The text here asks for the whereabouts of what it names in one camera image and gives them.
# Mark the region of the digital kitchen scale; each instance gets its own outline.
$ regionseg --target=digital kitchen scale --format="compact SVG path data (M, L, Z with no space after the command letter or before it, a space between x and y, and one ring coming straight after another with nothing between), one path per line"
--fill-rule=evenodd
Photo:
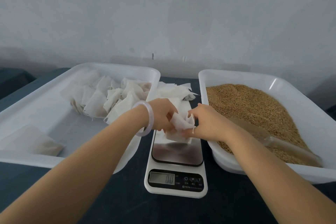
M154 131L146 168L145 188L150 193L201 198L208 192L201 140L190 144L164 138Z

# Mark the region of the plastic scoop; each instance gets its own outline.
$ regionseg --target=plastic scoop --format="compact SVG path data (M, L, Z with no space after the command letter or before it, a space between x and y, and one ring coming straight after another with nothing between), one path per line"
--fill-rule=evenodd
M237 118L230 118L229 120L231 120L234 124L240 126L241 128L245 129L264 146L270 146L277 148L279 150L286 151L287 153L305 161L308 165L314 167L323 167L322 159L319 156L305 149L302 149L296 145L283 141L279 138L273 137L263 128L254 126L251 123L248 123L246 121Z

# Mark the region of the white wall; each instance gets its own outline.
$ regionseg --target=white wall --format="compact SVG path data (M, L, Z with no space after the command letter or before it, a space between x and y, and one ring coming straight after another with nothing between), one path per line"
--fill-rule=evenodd
M336 104L335 36L336 0L0 0L2 66L269 73L323 108Z

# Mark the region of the forearm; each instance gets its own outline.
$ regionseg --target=forearm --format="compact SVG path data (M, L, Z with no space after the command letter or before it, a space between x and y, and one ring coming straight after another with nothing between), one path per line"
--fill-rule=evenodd
M336 220L336 205L249 133L235 129L226 141L279 223Z
M146 123L143 106L120 116L50 170L0 214L1 223L75 223L113 174Z

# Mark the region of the white plastic tray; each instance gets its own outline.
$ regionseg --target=white plastic tray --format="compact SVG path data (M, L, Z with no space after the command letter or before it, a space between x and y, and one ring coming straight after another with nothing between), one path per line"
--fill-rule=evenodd
M277 99L292 116L301 137L325 164L325 168L288 164L312 183L336 181L336 122L289 82L266 74L202 70L198 74L202 103L209 104L206 87L226 83L243 84ZM235 157L217 142L208 142L217 164L226 171L245 174Z
M123 78L151 82L147 100L154 98L160 80L160 72L153 68L104 63L77 65L0 113L0 140L27 124L38 127L66 147L58 157L24 154L0 150L0 162L53 168L79 146L107 126L103 119L91 119L79 115L70 103L61 97L60 91L80 73L96 69L101 75L109 75L120 82ZM122 156L115 173L123 169L138 149L140 137L135 136Z

